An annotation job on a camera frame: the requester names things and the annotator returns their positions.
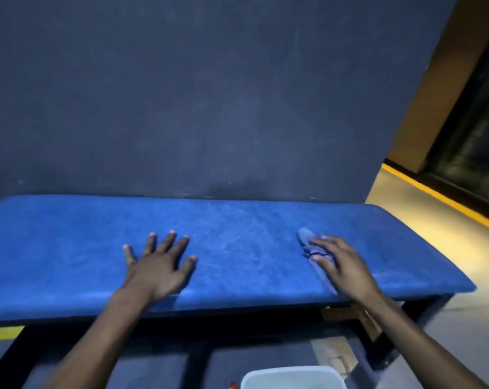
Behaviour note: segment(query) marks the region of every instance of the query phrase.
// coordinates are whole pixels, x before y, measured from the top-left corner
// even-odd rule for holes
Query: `blue padded bench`
[[[123,282],[122,245],[189,235],[194,276],[154,312],[327,305],[325,286],[296,231],[339,235],[364,257],[390,297],[415,300],[475,290],[445,256],[385,210],[368,204],[15,196],[0,202],[0,321],[98,314]]]

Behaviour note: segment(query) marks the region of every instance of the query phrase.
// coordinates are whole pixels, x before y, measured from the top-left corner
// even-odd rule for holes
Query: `hand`
[[[149,235],[140,260],[137,260],[131,246],[124,246],[127,275],[122,289],[143,295],[147,304],[178,291],[192,274],[198,261],[192,255],[181,268],[175,270],[176,262],[187,248],[189,238],[185,236],[174,244],[176,233],[171,231],[158,246],[156,239],[155,233]]]
[[[342,238],[322,236],[321,239],[311,239],[309,242],[324,248],[335,256],[337,267],[332,261],[320,255],[312,255],[310,259],[326,272],[340,292],[363,306],[371,302],[372,298],[383,296],[383,292],[370,274],[365,261]]]

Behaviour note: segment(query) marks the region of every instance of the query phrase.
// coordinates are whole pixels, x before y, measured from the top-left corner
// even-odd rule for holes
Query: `tan wall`
[[[387,158],[418,172],[489,42],[489,0],[458,0]]]

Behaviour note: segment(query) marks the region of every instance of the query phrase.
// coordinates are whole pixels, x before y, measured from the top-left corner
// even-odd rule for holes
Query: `white plastic bucket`
[[[241,389],[346,389],[340,373],[329,366],[294,366],[246,374]]]

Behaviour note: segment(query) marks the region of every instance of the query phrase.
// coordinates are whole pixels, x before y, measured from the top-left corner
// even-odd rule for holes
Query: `dark blue wall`
[[[455,0],[0,0],[0,197],[364,201]]]

